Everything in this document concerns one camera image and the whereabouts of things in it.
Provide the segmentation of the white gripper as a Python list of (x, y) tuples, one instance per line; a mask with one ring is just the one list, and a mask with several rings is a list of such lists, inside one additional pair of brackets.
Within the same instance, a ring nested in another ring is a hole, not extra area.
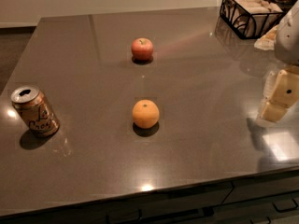
[[(279, 22), (274, 51), (280, 61), (299, 65), (299, 1)], [(277, 123), (298, 100), (299, 67), (270, 71), (263, 88), (258, 119)]]

